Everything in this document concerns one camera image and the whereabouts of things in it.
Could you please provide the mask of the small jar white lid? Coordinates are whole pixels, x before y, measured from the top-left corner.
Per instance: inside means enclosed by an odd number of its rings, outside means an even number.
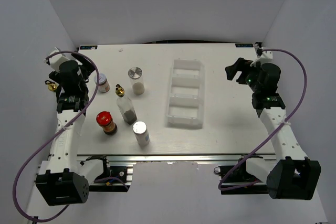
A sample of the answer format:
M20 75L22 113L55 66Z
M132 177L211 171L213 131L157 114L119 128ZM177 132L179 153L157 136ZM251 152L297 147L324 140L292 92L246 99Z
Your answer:
M95 84L98 84L98 91L101 93L106 93L110 90L110 85L108 83L107 77L105 74L100 73L94 78Z

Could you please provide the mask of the glass pourer bottle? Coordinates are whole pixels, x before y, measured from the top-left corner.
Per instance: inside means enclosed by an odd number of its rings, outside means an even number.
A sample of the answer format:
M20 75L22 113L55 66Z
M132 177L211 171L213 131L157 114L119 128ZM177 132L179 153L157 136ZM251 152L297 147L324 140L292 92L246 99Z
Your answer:
M57 84L50 81L50 80L45 80L45 85L48 87L48 90L51 92L56 92L57 90Z

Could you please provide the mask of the tall jar silver lid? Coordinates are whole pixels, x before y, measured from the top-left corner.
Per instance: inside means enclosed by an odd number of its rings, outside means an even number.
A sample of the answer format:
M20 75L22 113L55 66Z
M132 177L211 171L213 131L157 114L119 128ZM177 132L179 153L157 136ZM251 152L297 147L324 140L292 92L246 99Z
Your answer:
M132 84L132 90L135 95L141 95L145 92L143 83L143 71L139 67L132 67L128 70L128 77Z

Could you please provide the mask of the glass bottle dark sauce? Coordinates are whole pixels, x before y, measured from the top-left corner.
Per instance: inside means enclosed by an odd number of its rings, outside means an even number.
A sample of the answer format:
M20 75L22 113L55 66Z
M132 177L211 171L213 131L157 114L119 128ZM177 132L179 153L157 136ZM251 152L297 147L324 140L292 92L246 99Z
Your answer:
M124 119L124 121L132 125L134 122L137 121L137 115L133 106L131 99L125 94L124 88L121 87L119 84L116 85L116 95L117 98L117 106L119 111Z

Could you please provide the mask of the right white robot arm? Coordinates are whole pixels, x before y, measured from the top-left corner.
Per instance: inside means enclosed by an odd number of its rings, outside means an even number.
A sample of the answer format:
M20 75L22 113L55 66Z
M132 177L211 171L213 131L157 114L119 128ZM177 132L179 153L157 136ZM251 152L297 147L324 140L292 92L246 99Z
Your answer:
M286 120L285 104L277 92L280 68L273 63L254 64L238 58L225 71L228 80L233 80L239 72L237 83L251 88L252 106L269 134L268 141L272 143L277 162L272 165L256 153L248 154L239 159L237 168L222 176L223 181L237 185L222 186L221 190L238 190L262 182L273 199L312 199L321 166L302 150Z

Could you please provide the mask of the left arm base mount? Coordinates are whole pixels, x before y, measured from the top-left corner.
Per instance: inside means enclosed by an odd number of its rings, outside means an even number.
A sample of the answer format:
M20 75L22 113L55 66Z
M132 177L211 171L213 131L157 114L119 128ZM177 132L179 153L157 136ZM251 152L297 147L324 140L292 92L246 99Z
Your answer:
M130 179L127 179L129 168L125 165L112 164L106 155L94 155L77 160L78 168L84 167L85 163L91 160L102 161L103 172L99 174L89 186L90 192L127 192Z

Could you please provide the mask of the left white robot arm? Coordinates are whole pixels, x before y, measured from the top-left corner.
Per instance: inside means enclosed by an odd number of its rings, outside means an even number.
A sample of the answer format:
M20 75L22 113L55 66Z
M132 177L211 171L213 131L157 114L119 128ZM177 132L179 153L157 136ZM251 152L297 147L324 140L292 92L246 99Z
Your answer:
M87 201L89 183L80 175L76 158L88 88L83 70L73 60L62 63L51 79L61 86L57 99L61 133L53 140L49 163L45 173L36 177L36 187L50 206L81 204Z

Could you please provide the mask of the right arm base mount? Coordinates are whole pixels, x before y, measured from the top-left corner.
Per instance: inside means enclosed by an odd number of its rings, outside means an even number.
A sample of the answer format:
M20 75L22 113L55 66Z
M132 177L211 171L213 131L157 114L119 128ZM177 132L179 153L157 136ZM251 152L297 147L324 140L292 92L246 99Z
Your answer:
M213 172L222 179L234 166L235 164L217 166L213 169ZM221 189L238 186L240 184L248 184L255 181L257 181L257 178L246 172L246 164L244 163L229 175L229 177L222 183ZM222 195L267 195L268 189L264 183L256 183L242 188L221 191L220 193Z

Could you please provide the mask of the white shaker blue label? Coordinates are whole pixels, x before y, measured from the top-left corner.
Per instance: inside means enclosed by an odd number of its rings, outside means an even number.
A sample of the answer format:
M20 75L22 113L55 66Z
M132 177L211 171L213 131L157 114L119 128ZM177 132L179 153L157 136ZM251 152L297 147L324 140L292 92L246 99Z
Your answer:
M142 121L135 122L133 125L133 133L140 146L144 147L149 144L150 136L147 125L144 122Z

